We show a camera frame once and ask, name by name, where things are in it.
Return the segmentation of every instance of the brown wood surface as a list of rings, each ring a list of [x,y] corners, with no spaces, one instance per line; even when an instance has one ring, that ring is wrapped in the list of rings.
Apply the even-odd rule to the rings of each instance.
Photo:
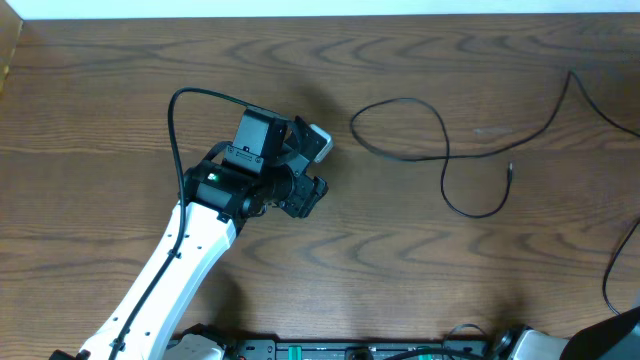
[[[0,99],[0,357],[77,349],[155,248],[177,184],[166,106],[183,86],[302,115],[336,148],[314,173],[330,191],[305,220],[251,220],[205,279],[197,322],[282,338],[441,337],[473,322],[569,336],[611,315],[600,294],[612,250],[640,215],[640,140],[603,122],[575,86],[537,140],[442,162],[373,156],[350,116],[391,97],[429,101],[452,152],[494,149],[551,113],[567,69],[602,109],[639,129],[640,15],[424,16],[29,22]],[[180,100],[183,164],[232,139],[242,109]],[[435,118],[412,105],[363,117],[362,134],[442,154]],[[640,288],[640,236],[610,297]]]

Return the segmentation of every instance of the white plastic part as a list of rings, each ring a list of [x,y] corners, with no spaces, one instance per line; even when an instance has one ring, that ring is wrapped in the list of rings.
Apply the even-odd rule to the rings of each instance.
[[[567,339],[527,330],[518,339],[509,360],[558,360],[568,342]]]
[[[328,132],[322,130],[316,124],[311,124],[310,128],[311,128],[311,130],[315,131],[316,134],[322,136],[323,138],[325,138],[327,140],[327,144],[322,148],[322,150],[320,150],[318,155],[316,155],[316,158],[313,159],[313,161],[319,163],[324,159],[325,156],[327,156],[329,151],[331,151],[331,149],[333,149],[333,138],[331,137],[331,135],[329,135]]]
[[[162,360],[220,360],[224,350],[204,336],[188,334],[164,353]]]
[[[236,237],[233,221],[229,220],[225,224],[217,220],[217,211],[196,203],[189,204],[186,211],[180,258],[176,257],[171,261],[140,309],[124,339],[124,349],[118,352],[118,360],[162,358],[178,321],[202,280]],[[179,225],[180,205],[177,205],[160,244],[125,298],[100,330],[82,346],[81,350],[91,352],[91,360],[109,358],[112,349],[110,344],[118,336],[127,317],[167,259],[178,236]]]

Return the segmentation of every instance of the robotic arm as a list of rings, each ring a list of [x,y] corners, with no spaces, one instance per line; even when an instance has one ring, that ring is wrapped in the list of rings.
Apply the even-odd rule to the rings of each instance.
[[[327,193],[327,183],[320,177],[311,179],[306,170],[311,162],[322,161],[333,147],[329,134],[300,117],[292,122],[269,110],[220,97],[247,108],[233,143],[217,144],[184,174],[186,217],[178,252],[172,253],[180,236],[180,203],[173,209],[158,247],[109,319],[82,345],[78,355],[58,350],[50,359],[161,359],[202,280],[233,244],[247,219],[262,216],[269,206],[279,207],[291,217],[305,218]],[[169,110],[170,132],[175,98],[177,95]],[[222,151],[221,164],[212,162]],[[168,266],[167,256],[173,258]],[[152,284],[159,273],[162,276]],[[139,307],[148,289],[152,290]],[[133,321],[127,326],[132,312]],[[123,328],[124,339],[119,338]],[[182,350],[176,347],[169,352]],[[207,359],[222,355],[216,346],[206,351],[210,353],[204,357]]]

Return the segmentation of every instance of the wooden tabletop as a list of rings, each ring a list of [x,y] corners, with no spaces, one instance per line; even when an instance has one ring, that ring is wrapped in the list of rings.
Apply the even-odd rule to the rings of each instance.
[[[452,153],[495,149],[551,114],[568,69],[603,111],[640,128],[640,15],[416,16],[27,22],[0,99],[0,357],[75,351],[119,304],[177,197],[171,94],[215,89],[335,139],[311,171],[329,193],[307,219],[250,220],[178,330],[212,323],[283,339],[440,338],[461,323],[524,322],[569,336],[612,314],[611,252],[640,216],[640,140],[598,117],[572,84],[556,122],[498,156],[389,161],[349,119],[413,96],[446,122]],[[242,108],[187,95],[176,112],[185,167],[231,140]],[[444,153],[415,105],[361,119],[368,141]],[[628,309],[640,235],[611,277]]]

